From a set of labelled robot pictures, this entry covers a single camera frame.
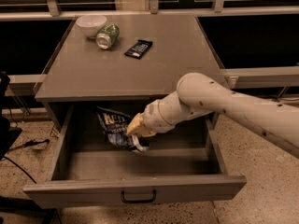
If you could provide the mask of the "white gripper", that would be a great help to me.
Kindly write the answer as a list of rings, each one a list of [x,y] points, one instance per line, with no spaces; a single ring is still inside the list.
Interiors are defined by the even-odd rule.
[[[159,100],[148,104],[143,112],[137,113],[127,127],[128,136],[152,137],[156,133],[167,133],[175,126],[166,122],[159,110]]]

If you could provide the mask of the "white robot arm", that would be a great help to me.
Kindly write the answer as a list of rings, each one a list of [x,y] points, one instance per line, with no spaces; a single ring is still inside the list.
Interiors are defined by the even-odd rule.
[[[216,112],[299,157],[299,108],[231,91],[201,73],[184,75],[177,89],[148,104],[127,128],[129,136],[166,133],[185,120]]]

